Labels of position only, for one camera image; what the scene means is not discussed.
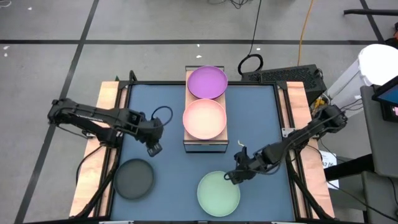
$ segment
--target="pink bowl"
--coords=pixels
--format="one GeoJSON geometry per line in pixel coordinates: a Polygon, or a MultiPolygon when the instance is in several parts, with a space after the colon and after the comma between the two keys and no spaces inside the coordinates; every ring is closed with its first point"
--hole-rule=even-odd
{"type": "Polygon", "coordinates": [[[214,100],[195,100],[182,116],[185,130],[195,138],[206,140],[219,135],[226,126],[224,108],[214,100]]]}

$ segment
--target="paper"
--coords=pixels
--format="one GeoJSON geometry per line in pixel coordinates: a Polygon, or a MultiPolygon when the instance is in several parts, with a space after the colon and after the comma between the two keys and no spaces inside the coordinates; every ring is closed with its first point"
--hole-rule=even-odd
{"type": "MultiPolygon", "coordinates": [[[[336,154],[332,154],[332,153],[330,153],[330,152],[324,152],[324,151],[321,151],[321,150],[319,150],[320,152],[321,152],[321,154],[322,154],[322,163],[323,163],[323,168],[324,169],[326,169],[326,168],[328,168],[328,167],[331,167],[331,166],[335,166],[335,165],[337,165],[337,159],[336,159],[336,154]]],[[[338,185],[338,180],[332,180],[332,181],[330,181],[333,185],[335,185],[336,187],[339,187],[339,185],[338,185]]],[[[334,186],[332,186],[332,185],[330,185],[329,183],[328,183],[328,188],[330,188],[330,189],[336,189],[334,186]]]]}

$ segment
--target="blue table surface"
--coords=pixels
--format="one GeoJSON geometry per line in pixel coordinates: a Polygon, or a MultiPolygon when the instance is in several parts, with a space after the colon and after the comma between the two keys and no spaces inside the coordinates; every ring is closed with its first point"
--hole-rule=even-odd
{"type": "MultiPolygon", "coordinates": [[[[281,141],[280,124],[272,86],[229,86],[226,90],[229,146],[224,154],[187,154],[183,148],[185,109],[183,85],[134,85],[129,107],[143,111],[149,119],[159,106],[174,111],[165,126],[160,143],[163,151],[149,157],[145,145],[125,135],[121,164],[133,158],[149,162],[155,171],[152,192],[138,201],[115,194],[111,220],[140,221],[293,221],[294,213],[285,164],[274,175],[257,175],[239,185],[237,209],[226,217],[212,217],[197,200],[197,187],[203,176],[235,167],[233,156],[241,150],[240,140],[251,154],[261,147],[281,141]]],[[[159,110],[163,122],[170,112],[159,110]]]]}

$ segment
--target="gray floor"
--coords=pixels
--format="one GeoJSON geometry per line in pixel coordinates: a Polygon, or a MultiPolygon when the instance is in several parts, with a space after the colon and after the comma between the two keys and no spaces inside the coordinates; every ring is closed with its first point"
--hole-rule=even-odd
{"type": "MultiPolygon", "coordinates": [[[[87,39],[249,40],[258,2],[251,1],[237,10],[228,2],[212,6],[206,0],[99,0],[87,39]]],[[[396,0],[366,2],[375,9],[398,8],[396,0]]],[[[256,39],[299,40],[309,3],[263,0],[256,39]]],[[[79,40],[92,4],[93,0],[25,0],[0,8],[1,223],[16,219],[48,129],[46,115],[51,100],[60,96],[79,43],[12,44],[5,40],[79,40]]],[[[359,0],[316,0],[305,40],[376,41],[366,16],[342,15],[349,8],[362,6],[359,0]]],[[[375,16],[374,20],[385,39],[392,36],[396,18],[375,16]]],[[[264,57],[263,69],[294,66],[298,45],[276,43],[254,46],[254,52],[264,57]]],[[[330,86],[365,45],[327,43],[304,45],[301,64],[315,63],[330,86]]],[[[95,105],[101,82],[115,76],[125,79],[130,69],[140,80],[183,80],[186,65],[224,65],[229,79],[239,80],[236,67],[249,48],[248,44],[86,44],[67,96],[95,105]]],[[[254,67],[257,62],[248,61],[243,70],[254,67]]],[[[325,136],[323,142],[344,157],[369,153],[363,114],[352,117],[344,130],[325,136]]],[[[84,148],[84,139],[55,131],[25,222],[68,217],[75,169],[84,148]]],[[[361,218],[345,209],[335,210],[344,219],[361,218]]]]}

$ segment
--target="green bowl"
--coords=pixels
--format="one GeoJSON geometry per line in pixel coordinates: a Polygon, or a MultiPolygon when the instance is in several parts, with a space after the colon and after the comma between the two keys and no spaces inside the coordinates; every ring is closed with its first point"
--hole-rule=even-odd
{"type": "Polygon", "coordinates": [[[238,185],[224,180],[225,172],[214,171],[204,176],[198,186],[198,201],[202,209],[214,217],[233,213],[239,205],[241,191],[238,185]]]}

